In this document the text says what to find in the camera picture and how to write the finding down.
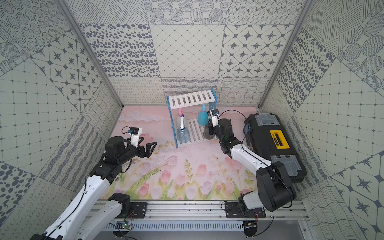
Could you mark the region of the white pink watering bottle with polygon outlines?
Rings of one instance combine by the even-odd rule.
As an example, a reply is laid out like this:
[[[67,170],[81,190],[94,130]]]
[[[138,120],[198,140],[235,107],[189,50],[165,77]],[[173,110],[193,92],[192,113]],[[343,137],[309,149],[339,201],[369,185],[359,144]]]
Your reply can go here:
[[[180,108],[179,109],[179,113],[178,113],[178,117],[177,117],[177,129],[180,129],[181,126],[184,126],[184,119],[183,119],[183,111],[182,109]]]

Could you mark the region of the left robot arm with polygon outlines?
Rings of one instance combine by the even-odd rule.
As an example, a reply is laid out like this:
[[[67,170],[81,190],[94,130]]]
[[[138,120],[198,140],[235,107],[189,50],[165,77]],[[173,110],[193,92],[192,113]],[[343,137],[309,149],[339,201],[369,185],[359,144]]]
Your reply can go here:
[[[34,234],[33,240],[92,240],[104,227],[118,216],[127,217],[131,211],[130,196],[114,193],[107,203],[89,220],[91,211],[101,194],[107,190],[123,171],[123,164],[134,157],[149,158],[156,142],[142,146],[143,138],[133,135],[129,139],[121,136],[110,138],[105,144],[105,152],[91,170],[84,186],[57,220],[42,234]]]

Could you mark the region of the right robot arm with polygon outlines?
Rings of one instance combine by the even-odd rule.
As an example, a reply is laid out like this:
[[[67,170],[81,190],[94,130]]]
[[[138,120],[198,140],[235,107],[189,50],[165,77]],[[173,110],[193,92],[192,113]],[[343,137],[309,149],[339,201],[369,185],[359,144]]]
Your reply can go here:
[[[274,212],[293,203],[297,194],[283,163],[266,160],[249,150],[234,137],[229,119],[209,120],[208,128],[209,133],[218,138],[222,152],[246,167],[257,179],[257,190],[239,197],[243,215],[260,208]]]

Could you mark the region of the clear blue spray bottle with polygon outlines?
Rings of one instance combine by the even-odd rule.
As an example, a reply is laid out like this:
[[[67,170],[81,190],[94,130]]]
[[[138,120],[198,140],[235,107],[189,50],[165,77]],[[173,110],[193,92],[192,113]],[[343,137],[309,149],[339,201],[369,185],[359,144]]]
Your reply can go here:
[[[186,125],[181,126],[181,128],[177,130],[177,139],[182,144],[186,144],[190,141],[191,136],[190,136],[190,132],[189,132],[188,128],[186,127]]]

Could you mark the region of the blue and white slatted shelf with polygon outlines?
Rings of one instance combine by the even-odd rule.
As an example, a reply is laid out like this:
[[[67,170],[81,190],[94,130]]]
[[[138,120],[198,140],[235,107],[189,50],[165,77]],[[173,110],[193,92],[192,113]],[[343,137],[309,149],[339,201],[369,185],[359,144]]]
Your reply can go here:
[[[217,96],[214,89],[167,96],[166,101],[171,118],[175,146],[177,149],[208,141],[208,139],[203,137],[204,127],[198,124],[198,115],[203,105],[206,106],[207,111],[214,109],[217,106]],[[190,132],[190,140],[187,143],[181,143],[177,139],[177,130],[180,128],[177,124],[179,109],[181,109],[182,113],[185,115],[186,127]]]

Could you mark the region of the smoky grey spray bottle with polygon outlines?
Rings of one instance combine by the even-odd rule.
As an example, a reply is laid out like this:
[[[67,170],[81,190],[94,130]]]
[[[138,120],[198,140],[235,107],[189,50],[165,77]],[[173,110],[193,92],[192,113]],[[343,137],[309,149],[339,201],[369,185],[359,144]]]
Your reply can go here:
[[[203,137],[207,140],[212,140],[216,137],[215,128],[212,124],[208,123],[204,127]]]

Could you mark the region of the blue pink watering bottle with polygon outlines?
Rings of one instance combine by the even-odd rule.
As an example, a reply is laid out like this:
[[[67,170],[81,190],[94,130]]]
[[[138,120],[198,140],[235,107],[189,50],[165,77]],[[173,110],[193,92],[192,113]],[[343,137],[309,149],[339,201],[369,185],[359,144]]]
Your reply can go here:
[[[198,124],[202,127],[204,127],[206,124],[209,123],[209,117],[208,117],[205,104],[202,104],[202,108],[198,114],[197,121],[198,121]]]

